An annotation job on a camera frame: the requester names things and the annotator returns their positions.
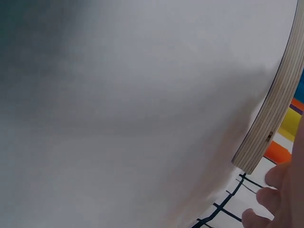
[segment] black grid line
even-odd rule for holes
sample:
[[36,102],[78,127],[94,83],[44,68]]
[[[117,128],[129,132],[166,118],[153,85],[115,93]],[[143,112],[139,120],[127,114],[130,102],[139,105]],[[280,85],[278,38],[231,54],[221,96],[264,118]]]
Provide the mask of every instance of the black grid line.
[[245,185],[245,184],[242,184],[248,191],[250,191],[250,192],[252,192],[252,193],[254,193],[254,194],[256,194],[256,192],[255,191],[253,191],[252,189],[250,189],[247,185]]
[[229,202],[229,200],[237,193],[237,191],[239,190],[239,188],[241,187],[242,183],[244,182],[244,177],[246,176],[246,174],[243,175],[242,180],[240,181],[240,183],[237,185],[237,187],[234,189],[233,193],[229,194],[224,201],[216,208],[216,210],[209,216],[206,217],[204,219],[200,219],[198,221],[198,223],[196,223],[192,228],[200,228],[203,225],[205,225],[207,222],[210,222],[211,220],[213,220],[217,214],[220,211],[223,211],[224,206]]
[[256,194],[256,192],[254,192],[252,189],[250,189],[248,186],[244,185],[244,180],[247,180],[248,182],[262,188],[261,185],[259,185],[258,183],[254,182],[253,180],[249,179],[246,177],[246,174],[240,174],[239,177],[241,177],[241,180],[236,179],[239,183],[236,186],[236,188],[234,189],[234,191],[232,193],[230,193],[229,191],[226,190],[227,193],[229,193],[229,195],[223,200],[223,202],[218,205],[217,203],[214,203],[213,205],[216,207],[215,211],[208,217],[203,218],[203,219],[197,219],[197,223],[192,226],[192,228],[200,228],[202,226],[207,226],[209,228],[212,228],[211,226],[209,226],[207,223],[212,221],[221,211],[227,215],[229,215],[230,217],[232,217],[233,219],[241,222],[242,219],[239,218],[238,216],[236,216],[235,214],[231,213],[230,211],[224,209],[224,206],[231,200],[231,198],[233,196],[235,196],[235,194],[238,192],[238,190],[240,189],[241,186],[244,186],[247,190],[249,190],[250,192]]
[[[217,203],[213,204],[215,207],[219,207],[219,205]],[[240,219],[238,216],[236,216],[235,214],[231,213],[230,211],[227,211],[226,209],[222,208],[222,210],[225,214],[229,215],[230,217],[234,218],[235,220],[242,222],[242,219]]]

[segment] purple stripe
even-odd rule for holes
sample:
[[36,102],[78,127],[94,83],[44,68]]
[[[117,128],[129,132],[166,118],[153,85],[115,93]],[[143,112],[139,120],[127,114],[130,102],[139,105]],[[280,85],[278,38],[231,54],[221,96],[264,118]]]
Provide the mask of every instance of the purple stripe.
[[289,106],[292,110],[296,111],[297,113],[299,113],[300,115],[303,114],[303,111],[298,109],[297,107],[295,107],[294,105],[290,104]]

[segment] finger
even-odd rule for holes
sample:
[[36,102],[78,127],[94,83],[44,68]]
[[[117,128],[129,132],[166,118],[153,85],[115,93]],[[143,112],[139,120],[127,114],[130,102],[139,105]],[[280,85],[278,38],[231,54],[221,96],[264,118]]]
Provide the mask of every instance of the finger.
[[270,169],[265,176],[265,182],[267,185],[275,187],[276,189],[282,188],[282,181],[288,170],[290,163],[279,164]]
[[281,194],[279,190],[271,188],[262,188],[256,194],[259,204],[264,206],[273,215],[281,205]]
[[245,210],[242,214],[244,228],[266,228],[270,220],[255,214],[252,209]]

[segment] fingertip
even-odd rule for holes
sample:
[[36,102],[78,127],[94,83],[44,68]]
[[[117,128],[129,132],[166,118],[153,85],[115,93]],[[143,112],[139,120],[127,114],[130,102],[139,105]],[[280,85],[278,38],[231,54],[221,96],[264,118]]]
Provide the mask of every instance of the fingertip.
[[242,223],[244,228],[250,228],[255,222],[256,214],[253,209],[247,209],[242,214]]

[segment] black line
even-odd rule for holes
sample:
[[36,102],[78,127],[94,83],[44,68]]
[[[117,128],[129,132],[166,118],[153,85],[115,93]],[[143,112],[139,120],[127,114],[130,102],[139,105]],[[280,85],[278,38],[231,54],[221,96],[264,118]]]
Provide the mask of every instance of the black line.
[[247,187],[245,184],[242,184],[246,189],[248,189],[250,192],[256,194],[255,191],[253,191],[252,189],[250,189],[249,187]]
[[240,218],[239,218],[238,216],[236,216],[235,214],[233,214],[233,213],[227,211],[226,209],[222,208],[222,211],[223,211],[225,214],[227,214],[227,215],[231,216],[232,218],[236,219],[237,221],[242,222],[242,219],[240,219]]
[[226,199],[220,204],[220,206],[218,208],[216,208],[216,210],[209,216],[206,217],[204,219],[201,219],[200,221],[198,221],[197,224],[195,224],[192,228],[200,228],[203,225],[205,225],[207,222],[210,222],[211,220],[213,220],[216,215],[224,208],[224,206],[228,203],[228,201],[237,193],[238,189],[241,187],[242,183],[244,182],[244,179],[242,179],[240,181],[240,183],[237,185],[237,187],[234,189],[232,194],[229,194]]
[[255,182],[252,181],[251,179],[248,179],[247,177],[245,177],[245,175],[240,174],[239,176],[240,176],[242,179],[245,179],[245,180],[249,181],[250,183],[252,183],[252,184],[254,184],[254,185],[256,185],[256,186],[258,186],[258,187],[260,187],[260,188],[263,188],[262,185],[259,185],[258,183],[255,183]]
[[207,223],[205,224],[205,226],[209,227],[209,228],[213,228],[212,226],[209,226]]
[[264,156],[263,158],[266,158],[268,161],[270,161],[271,163],[273,163],[273,164],[276,165],[276,163],[275,163],[274,161],[270,160],[269,158],[267,158],[267,157],[265,157],[265,156]]

